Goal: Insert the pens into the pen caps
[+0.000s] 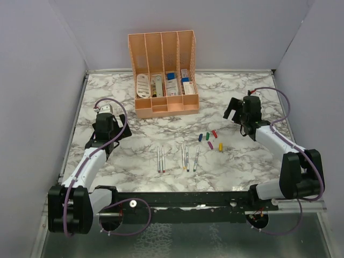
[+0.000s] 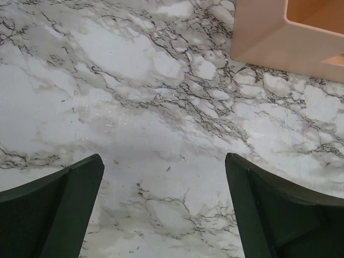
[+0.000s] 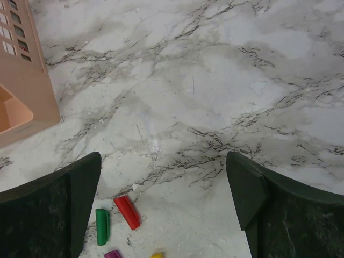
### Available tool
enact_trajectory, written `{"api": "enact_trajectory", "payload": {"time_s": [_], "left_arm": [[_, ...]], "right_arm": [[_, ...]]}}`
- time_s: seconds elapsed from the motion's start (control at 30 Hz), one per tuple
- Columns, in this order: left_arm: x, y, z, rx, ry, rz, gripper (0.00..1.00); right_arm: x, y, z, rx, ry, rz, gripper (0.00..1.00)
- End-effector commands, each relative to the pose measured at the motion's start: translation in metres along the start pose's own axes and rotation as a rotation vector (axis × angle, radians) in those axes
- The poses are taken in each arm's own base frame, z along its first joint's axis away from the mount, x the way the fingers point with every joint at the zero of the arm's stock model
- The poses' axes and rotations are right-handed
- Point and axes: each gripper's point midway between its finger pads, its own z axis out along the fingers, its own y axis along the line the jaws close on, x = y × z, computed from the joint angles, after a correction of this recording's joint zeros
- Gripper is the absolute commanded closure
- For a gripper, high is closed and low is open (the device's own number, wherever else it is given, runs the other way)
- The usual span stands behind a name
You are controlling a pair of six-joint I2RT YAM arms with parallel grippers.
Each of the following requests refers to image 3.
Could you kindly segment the red pen cap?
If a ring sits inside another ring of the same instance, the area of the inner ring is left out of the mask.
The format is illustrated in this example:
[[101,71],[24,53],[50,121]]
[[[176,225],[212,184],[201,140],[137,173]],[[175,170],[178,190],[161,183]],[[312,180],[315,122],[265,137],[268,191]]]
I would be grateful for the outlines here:
[[131,230],[136,230],[140,226],[140,216],[128,196],[121,196],[113,199],[119,212],[128,223]]

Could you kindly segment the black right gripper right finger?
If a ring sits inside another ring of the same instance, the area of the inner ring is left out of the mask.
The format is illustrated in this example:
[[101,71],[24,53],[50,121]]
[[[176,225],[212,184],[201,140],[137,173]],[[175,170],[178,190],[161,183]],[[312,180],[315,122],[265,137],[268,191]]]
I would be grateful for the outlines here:
[[228,152],[226,172],[252,257],[343,257],[343,196]]

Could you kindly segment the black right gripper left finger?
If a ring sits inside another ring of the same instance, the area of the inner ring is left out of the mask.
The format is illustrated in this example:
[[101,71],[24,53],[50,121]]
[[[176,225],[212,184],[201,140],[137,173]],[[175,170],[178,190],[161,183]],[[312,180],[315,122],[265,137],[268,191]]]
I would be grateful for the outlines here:
[[1,192],[1,257],[79,257],[101,155]]

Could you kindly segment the purple pen cap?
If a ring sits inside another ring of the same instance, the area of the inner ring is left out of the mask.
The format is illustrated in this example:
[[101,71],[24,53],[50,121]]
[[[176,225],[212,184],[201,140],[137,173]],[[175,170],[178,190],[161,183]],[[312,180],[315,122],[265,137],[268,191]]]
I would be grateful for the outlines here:
[[112,250],[104,254],[104,258],[122,258],[122,256],[119,250]]

